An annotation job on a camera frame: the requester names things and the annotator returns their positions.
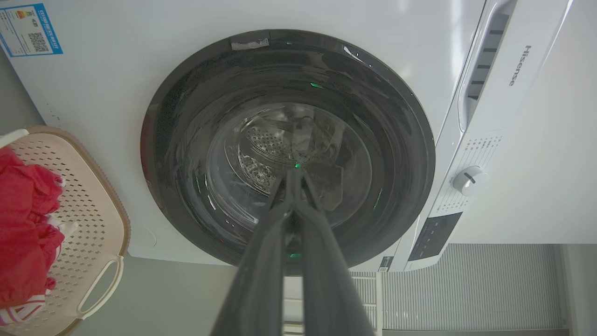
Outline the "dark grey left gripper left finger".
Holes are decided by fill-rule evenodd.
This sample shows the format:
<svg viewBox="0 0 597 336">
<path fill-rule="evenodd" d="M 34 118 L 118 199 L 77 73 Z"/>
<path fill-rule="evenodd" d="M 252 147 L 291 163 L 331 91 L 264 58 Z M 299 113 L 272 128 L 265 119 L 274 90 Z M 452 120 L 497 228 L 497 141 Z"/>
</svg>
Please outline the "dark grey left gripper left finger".
<svg viewBox="0 0 597 336">
<path fill-rule="evenodd" d="M 280 336 L 286 263 L 286 224 L 292 215 L 292 170 L 275 182 L 213 336 Z"/>
</svg>

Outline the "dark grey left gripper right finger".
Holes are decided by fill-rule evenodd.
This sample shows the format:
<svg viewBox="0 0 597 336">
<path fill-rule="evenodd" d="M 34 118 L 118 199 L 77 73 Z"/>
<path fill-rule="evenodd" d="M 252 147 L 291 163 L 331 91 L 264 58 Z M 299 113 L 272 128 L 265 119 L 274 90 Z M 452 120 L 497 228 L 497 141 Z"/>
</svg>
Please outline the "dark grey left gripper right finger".
<svg viewBox="0 0 597 336">
<path fill-rule="evenodd" d="M 293 198 L 301 242 L 305 334 L 373 336 L 315 185 L 302 169 L 293 170 Z"/>
</svg>

